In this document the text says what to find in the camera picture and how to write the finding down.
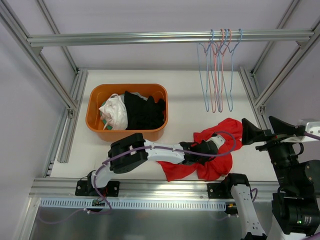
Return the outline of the red tank top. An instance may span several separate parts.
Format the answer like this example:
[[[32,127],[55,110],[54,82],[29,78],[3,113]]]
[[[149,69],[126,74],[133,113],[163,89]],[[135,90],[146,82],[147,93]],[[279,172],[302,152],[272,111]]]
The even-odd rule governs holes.
[[[219,154],[227,153],[224,156],[212,157],[210,161],[194,163],[192,165],[173,164],[170,162],[159,161],[167,181],[183,179],[196,172],[197,177],[205,181],[214,181],[221,176],[227,175],[233,166],[231,152],[237,151],[242,147],[242,123],[233,118],[226,118],[218,125],[204,129],[201,132],[193,133],[194,144],[207,141],[218,132],[225,139],[225,143],[218,149]]]

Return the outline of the blue wire hanger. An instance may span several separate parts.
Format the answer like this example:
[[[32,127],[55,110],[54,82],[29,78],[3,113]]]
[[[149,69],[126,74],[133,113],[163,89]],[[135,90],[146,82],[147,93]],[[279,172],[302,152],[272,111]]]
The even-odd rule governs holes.
[[[198,75],[199,82],[204,102],[204,109],[207,113],[212,112],[215,113],[217,107],[215,106],[215,102],[213,100],[212,93],[212,50],[211,47],[213,45],[214,40],[214,30],[210,30],[210,37],[208,42],[200,42],[196,44],[196,57],[197,57],[197,66],[198,66]]]

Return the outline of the black tank top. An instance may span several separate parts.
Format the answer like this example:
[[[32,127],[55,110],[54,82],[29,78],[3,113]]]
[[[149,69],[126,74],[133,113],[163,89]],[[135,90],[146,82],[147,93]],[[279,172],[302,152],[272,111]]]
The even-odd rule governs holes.
[[[155,102],[153,96],[145,100],[126,91],[124,105],[127,112],[126,130],[155,130],[165,123],[166,102],[162,98]]]

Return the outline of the blue hanger with red top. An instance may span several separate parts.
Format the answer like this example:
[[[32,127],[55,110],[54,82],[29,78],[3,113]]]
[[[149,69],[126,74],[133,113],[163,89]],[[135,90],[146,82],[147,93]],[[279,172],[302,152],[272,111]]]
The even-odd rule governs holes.
[[[230,75],[230,80],[229,80],[229,90],[227,90],[227,86],[224,86],[224,91],[225,91],[225,96],[226,96],[226,102],[227,102],[227,107],[230,112],[233,111],[234,109],[234,101],[233,101],[233,96],[232,96],[232,91],[233,91],[233,78],[234,78],[234,54],[235,51],[242,41],[243,38],[243,30],[241,28],[238,29],[240,33],[240,37],[237,40],[236,44],[234,45],[233,48],[230,48],[229,46],[227,47],[227,50],[229,51],[230,54],[230,60],[231,60],[231,75]]]

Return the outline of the pink wire hanger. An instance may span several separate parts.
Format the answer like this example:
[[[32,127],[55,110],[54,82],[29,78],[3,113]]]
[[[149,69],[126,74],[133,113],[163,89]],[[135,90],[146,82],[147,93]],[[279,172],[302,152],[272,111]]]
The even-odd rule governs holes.
[[[226,51],[232,40],[232,31],[230,29],[221,29],[222,36],[219,43],[214,42],[211,46],[213,55],[213,83],[216,109],[219,113],[223,112],[224,100],[223,90],[225,85],[224,79],[224,58]]]
[[[209,99],[212,113],[223,111],[222,83],[219,79],[219,56],[222,44],[214,41],[215,32],[210,30],[210,39],[204,47],[206,60],[206,77],[209,85]]]

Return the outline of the white tank top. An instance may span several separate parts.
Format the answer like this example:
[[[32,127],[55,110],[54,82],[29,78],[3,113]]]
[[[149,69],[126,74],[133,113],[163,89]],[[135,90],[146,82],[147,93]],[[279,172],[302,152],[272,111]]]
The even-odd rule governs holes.
[[[112,94],[98,109],[112,130],[122,131],[128,127],[127,109],[120,95]]]

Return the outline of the green tank top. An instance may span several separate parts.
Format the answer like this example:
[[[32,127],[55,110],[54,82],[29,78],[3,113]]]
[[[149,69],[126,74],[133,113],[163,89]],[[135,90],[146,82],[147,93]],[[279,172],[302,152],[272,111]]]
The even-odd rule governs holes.
[[[101,121],[103,123],[103,129],[104,130],[112,130],[113,129],[113,127],[108,124],[108,122],[107,122],[107,120],[106,120],[106,118],[105,118],[105,116],[103,114],[100,115],[100,119],[101,119]]]

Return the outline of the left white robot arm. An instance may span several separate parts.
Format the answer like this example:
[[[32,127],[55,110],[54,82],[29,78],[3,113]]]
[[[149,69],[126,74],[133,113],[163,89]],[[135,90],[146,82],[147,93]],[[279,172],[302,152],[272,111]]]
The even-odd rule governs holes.
[[[173,145],[149,141],[141,133],[134,133],[111,144],[101,168],[88,174],[86,192],[89,196],[100,195],[112,174],[131,172],[145,162],[159,162],[170,167],[204,165],[218,155],[224,143],[222,136],[216,133],[199,143],[183,141]]]

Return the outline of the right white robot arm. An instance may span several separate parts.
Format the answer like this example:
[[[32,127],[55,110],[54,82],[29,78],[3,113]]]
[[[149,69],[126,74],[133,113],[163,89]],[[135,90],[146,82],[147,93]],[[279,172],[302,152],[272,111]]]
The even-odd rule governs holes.
[[[244,146],[262,142],[257,151],[268,152],[279,187],[272,194],[269,233],[261,227],[246,175],[230,173],[220,189],[234,199],[243,240],[318,240],[320,238],[320,161],[299,162],[304,142],[320,139],[320,122],[302,119],[297,125],[269,117],[272,129],[260,129],[241,120]]]

